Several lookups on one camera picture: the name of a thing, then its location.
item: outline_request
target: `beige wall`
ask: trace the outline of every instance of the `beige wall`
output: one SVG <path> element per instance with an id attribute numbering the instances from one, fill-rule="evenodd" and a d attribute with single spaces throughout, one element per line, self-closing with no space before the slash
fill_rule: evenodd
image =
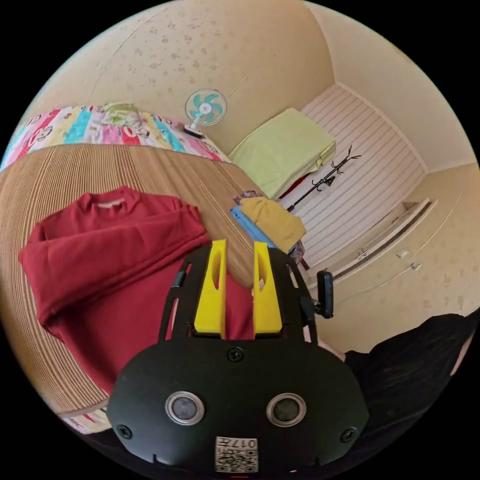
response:
<path id="1" fill-rule="evenodd" d="M 325 34 L 335 80 L 381 110 L 408 138 L 430 172 L 475 162 L 452 108 L 424 72 L 365 25 L 305 2 Z M 446 68 L 455 68 L 451 63 Z"/>
<path id="2" fill-rule="evenodd" d="M 301 0 L 178 0 L 87 44 L 54 74 L 26 116 L 126 100 L 186 120 L 189 95 L 215 88 L 227 96 L 227 114 L 206 133 L 229 153 L 263 122 L 287 107 L 300 110 L 333 82 L 322 30 Z"/>
<path id="3" fill-rule="evenodd" d="M 413 255 L 451 215 L 427 245 Z M 319 320 L 319 335 L 347 351 L 368 352 L 382 340 L 444 313 L 466 315 L 480 306 L 480 171 L 476 164 L 428 174 L 407 202 L 438 199 L 405 239 L 371 265 L 335 286 L 335 312 Z M 403 259 L 396 253 L 410 252 Z M 376 282 L 385 286 L 358 294 Z"/>

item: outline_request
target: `red sweater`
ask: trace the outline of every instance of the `red sweater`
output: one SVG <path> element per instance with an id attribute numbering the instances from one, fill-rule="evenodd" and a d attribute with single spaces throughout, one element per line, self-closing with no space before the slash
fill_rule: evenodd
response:
<path id="1" fill-rule="evenodd" d="M 39 323 L 110 394 L 125 364 L 157 342 L 183 258 L 210 242 L 196 207 L 121 187 L 45 218 L 18 259 Z M 253 338 L 251 292 L 230 276 L 226 291 L 227 337 Z"/>

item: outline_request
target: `black coat rack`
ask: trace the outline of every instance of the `black coat rack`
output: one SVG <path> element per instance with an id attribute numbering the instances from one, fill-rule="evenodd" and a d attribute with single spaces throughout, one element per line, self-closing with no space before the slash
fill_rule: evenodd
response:
<path id="1" fill-rule="evenodd" d="M 313 187 L 307 193 L 303 194 L 295 203 L 292 203 L 287 208 L 287 211 L 291 212 L 305 197 L 310 195 L 314 190 L 316 190 L 317 192 L 321 192 L 322 189 L 319 188 L 319 187 L 322 186 L 323 184 L 330 187 L 330 185 L 332 185 L 333 181 L 336 178 L 334 173 L 338 172 L 339 175 L 342 174 L 343 172 L 340 171 L 341 167 L 343 167 L 350 160 L 355 160 L 355 159 L 358 159 L 362 156 L 362 155 L 350 156 L 351 151 L 352 151 L 352 146 L 350 145 L 350 147 L 348 148 L 348 153 L 347 153 L 346 157 L 337 166 L 335 166 L 331 171 L 329 171 L 322 179 L 320 179 L 318 182 L 314 183 L 314 181 L 312 180 L 311 183 L 312 183 Z"/>

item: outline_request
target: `qr code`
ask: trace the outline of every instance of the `qr code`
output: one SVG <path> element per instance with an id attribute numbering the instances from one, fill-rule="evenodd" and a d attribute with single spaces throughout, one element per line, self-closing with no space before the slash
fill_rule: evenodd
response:
<path id="1" fill-rule="evenodd" d="M 257 439 L 218 436 L 215 445 L 215 467 L 217 472 L 224 473 L 258 472 Z"/>

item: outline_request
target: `electric fan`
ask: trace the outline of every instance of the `electric fan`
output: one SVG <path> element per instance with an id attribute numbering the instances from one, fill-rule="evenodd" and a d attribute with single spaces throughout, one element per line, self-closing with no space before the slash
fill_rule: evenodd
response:
<path id="1" fill-rule="evenodd" d="M 185 125 L 183 129 L 186 133 L 201 138 L 204 134 L 199 130 L 199 126 L 215 125 L 224 117 L 226 111 L 227 101 L 218 90 L 197 90 L 186 101 L 185 113 L 192 123 Z"/>

